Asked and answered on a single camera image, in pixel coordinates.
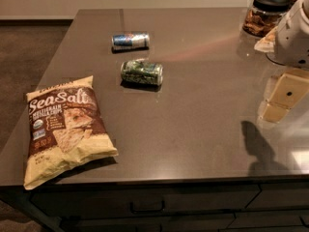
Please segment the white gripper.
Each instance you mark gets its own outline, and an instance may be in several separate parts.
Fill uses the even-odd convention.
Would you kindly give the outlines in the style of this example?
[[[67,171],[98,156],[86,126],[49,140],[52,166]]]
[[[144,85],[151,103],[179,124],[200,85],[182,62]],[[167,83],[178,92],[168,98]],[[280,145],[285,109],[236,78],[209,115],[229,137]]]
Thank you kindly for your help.
[[[274,55],[278,63],[309,68],[309,0],[297,0],[278,24]],[[292,68],[272,76],[258,109],[261,119],[281,121],[309,92],[309,72]]]

